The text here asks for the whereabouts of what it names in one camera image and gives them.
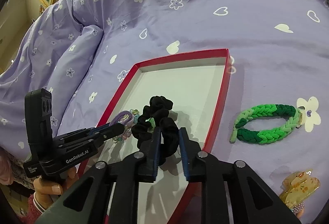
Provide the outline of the left hand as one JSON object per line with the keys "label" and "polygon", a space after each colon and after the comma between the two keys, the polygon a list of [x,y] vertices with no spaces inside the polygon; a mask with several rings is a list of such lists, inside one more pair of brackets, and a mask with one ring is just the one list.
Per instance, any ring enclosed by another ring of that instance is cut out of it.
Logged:
{"label": "left hand", "polygon": [[46,181],[42,177],[36,178],[34,180],[34,204],[41,211],[47,210],[53,204],[52,196],[63,195],[78,179],[76,167],[72,167],[67,171],[67,177],[62,185]]}

